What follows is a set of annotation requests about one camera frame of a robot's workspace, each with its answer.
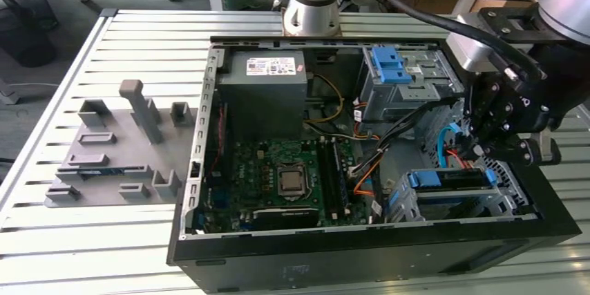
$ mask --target yellow wire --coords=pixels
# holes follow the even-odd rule
[[[345,108],[345,99],[342,98],[341,91],[339,91],[338,88],[335,87],[334,83],[333,83],[333,82],[331,82],[325,76],[322,76],[322,75],[319,75],[319,74],[314,74],[314,76],[321,77],[321,78],[325,80],[325,82],[329,84],[329,86],[334,89],[334,91],[335,91],[335,93],[337,93],[337,95],[338,95],[338,100],[341,101],[341,105],[338,106],[338,110],[337,110],[337,112],[334,113],[334,115],[331,115],[331,116],[329,116],[329,117],[325,117],[325,118],[322,118],[322,119],[310,119],[310,120],[305,120],[305,121],[303,121],[303,122],[313,123],[313,124],[315,124],[315,123],[318,123],[318,122],[326,122],[326,121],[330,121],[331,119],[334,119],[335,117],[338,117],[338,116],[341,115],[341,113],[342,113],[342,109]]]

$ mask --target floor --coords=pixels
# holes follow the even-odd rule
[[[137,10],[209,10],[209,0],[50,0],[60,26],[50,33],[59,50],[51,64],[39,68],[23,68],[0,50],[0,77],[8,84],[59,84],[91,32],[101,8]],[[51,86],[15,86],[22,99],[18,105],[0,103],[0,158],[16,158],[38,119],[47,107],[55,88]],[[10,164],[0,163],[0,180],[8,173]]]

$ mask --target ram slot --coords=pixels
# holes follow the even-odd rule
[[[323,208],[326,219],[337,220],[343,214],[341,186],[338,184],[334,148],[331,142],[317,144],[318,163],[321,169]]]
[[[349,192],[347,192],[347,178],[346,178],[346,164],[341,164],[341,161],[343,160],[342,158],[342,153],[341,153],[341,149],[338,147],[338,142],[333,141],[333,150],[334,150],[334,159],[335,159],[335,177],[337,177],[337,182],[338,182],[338,187],[339,187],[339,192],[341,192],[341,202],[342,202],[342,206],[345,208],[345,215],[350,214],[350,202],[349,202]]]

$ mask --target metal chassis frame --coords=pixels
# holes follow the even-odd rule
[[[346,41],[361,41],[358,38],[297,38],[297,37],[214,37],[213,43],[222,47],[229,43],[233,48],[258,48],[262,42],[301,43],[303,40],[318,40],[318,44],[345,43]],[[370,39],[373,43],[388,41],[394,43],[400,39]],[[449,47],[445,41],[437,42],[449,56]],[[452,66],[460,78],[465,79],[468,74],[461,70],[457,60],[449,58]],[[209,66],[217,66],[217,60],[210,59]],[[461,227],[453,224],[441,223],[436,227],[381,227],[375,225],[370,232],[366,231],[337,231],[326,233],[289,234],[279,236],[253,236],[203,238],[193,240],[181,235],[183,209],[179,206],[175,210],[175,221],[173,223],[171,242],[169,246],[170,265],[179,264],[189,267],[199,262],[215,262],[215,265],[225,264],[226,259],[250,256],[281,256],[289,254],[318,253],[326,251],[342,251],[379,247],[412,247],[416,245],[436,245],[448,242],[481,242],[494,240],[505,243],[508,251],[501,251],[498,256],[492,256],[489,261],[481,262],[465,272],[481,272],[500,262],[518,255],[533,247],[554,245],[573,236],[581,234],[580,227],[572,218],[560,197],[557,196],[548,179],[538,167],[510,165],[518,182],[525,187],[529,199],[537,207],[537,220],[518,220],[513,222],[473,223],[462,224]]]

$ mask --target power supply label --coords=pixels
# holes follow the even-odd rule
[[[295,58],[250,58],[247,75],[295,75]]]

